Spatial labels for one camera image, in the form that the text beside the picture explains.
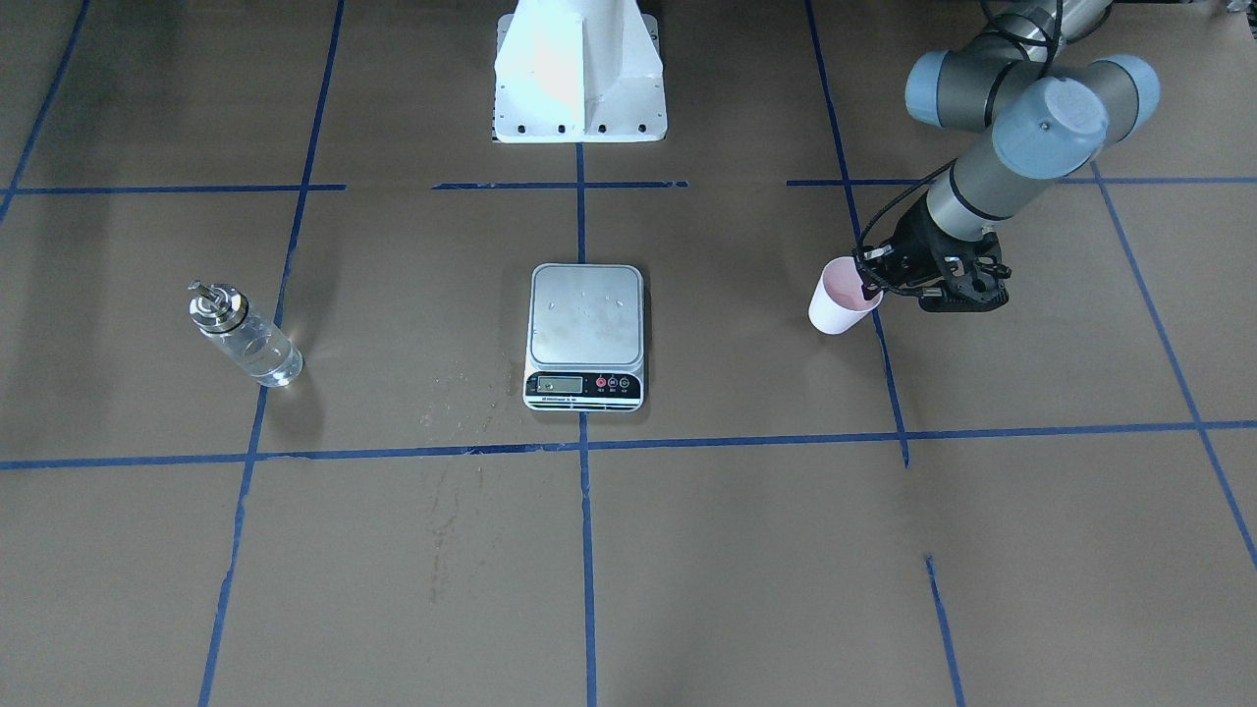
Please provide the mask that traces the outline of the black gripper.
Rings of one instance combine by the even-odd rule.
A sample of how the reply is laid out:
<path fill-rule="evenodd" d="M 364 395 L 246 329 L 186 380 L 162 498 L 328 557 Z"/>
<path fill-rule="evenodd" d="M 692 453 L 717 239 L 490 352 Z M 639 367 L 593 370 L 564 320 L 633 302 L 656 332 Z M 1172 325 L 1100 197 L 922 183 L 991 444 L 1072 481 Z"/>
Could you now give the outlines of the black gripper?
<path fill-rule="evenodd" d="M 892 237 L 854 250 L 864 299 L 897 294 L 929 313 L 982 313 L 1009 303 L 1001 242 L 982 231 L 977 242 L 948 237 L 931 219 L 926 198 L 900 215 Z"/>

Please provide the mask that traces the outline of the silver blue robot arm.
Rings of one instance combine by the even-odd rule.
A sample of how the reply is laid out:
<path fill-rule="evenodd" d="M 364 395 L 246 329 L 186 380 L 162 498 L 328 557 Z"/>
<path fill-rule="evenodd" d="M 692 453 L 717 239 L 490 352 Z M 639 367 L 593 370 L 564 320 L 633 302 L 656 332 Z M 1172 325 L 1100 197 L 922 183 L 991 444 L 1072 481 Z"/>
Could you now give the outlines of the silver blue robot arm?
<path fill-rule="evenodd" d="M 957 52 L 921 55 L 905 82 L 908 114 L 974 133 L 962 156 L 908 187 L 914 203 L 891 237 L 854 248 L 854 303 L 882 294 L 926 312 L 988 312 L 1009 301 L 1011 268 L 997 229 L 1104 148 L 1131 138 L 1160 103 L 1143 58 L 1115 54 L 1084 67 L 1063 50 L 1102 26 L 1109 1 L 1019 1 L 993 10 Z"/>

